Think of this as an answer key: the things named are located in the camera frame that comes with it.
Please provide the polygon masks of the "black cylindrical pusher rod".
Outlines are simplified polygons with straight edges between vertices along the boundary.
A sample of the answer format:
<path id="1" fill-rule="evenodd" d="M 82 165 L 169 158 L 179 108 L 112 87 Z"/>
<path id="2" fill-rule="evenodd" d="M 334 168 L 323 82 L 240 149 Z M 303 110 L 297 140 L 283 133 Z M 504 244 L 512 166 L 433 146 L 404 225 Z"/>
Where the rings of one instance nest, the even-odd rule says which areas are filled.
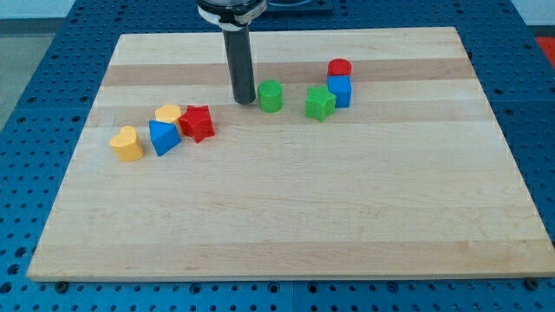
<path id="1" fill-rule="evenodd" d="M 240 105 L 251 104 L 256 99 L 256 90 L 248 27 L 224 30 L 223 37 L 233 99 Z"/>

